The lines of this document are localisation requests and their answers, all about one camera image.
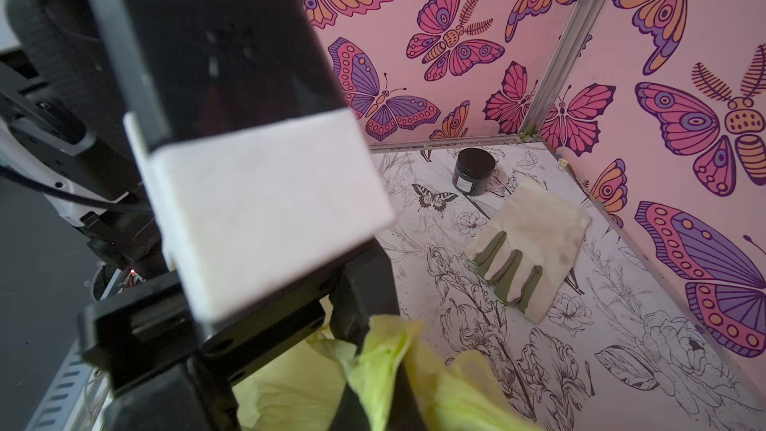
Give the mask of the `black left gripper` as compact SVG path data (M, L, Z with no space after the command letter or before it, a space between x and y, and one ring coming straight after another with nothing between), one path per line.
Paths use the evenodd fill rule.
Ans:
M175 273L84 309L81 357L107 373L107 430L237 430L233 387L329 323L360 346L372 315L399 311L376 239L233 316L195 317Z

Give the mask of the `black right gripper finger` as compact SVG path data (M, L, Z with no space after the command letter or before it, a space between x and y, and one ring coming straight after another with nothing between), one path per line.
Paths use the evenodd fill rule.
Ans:
M426 430L404 365L385 380L383 393L345 385L328 430Z

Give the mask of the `yellow-green plastic bag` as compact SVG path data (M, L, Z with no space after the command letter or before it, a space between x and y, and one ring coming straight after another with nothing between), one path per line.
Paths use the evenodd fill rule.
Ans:
M235 385L245 430L326 430L345 385L383 393L401 366L429 430L532 430L506 401L488 360L464 350L443 361L423 339L424 325L390 314L371 317L361 349L323 326Z

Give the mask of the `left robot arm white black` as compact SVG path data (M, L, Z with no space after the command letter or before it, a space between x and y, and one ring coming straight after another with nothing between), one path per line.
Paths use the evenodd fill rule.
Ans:
M7 119L141 285L79 318L107 430L237 430L233 389L328 324L397 314L394 211L314 35L326 0L8 0Z

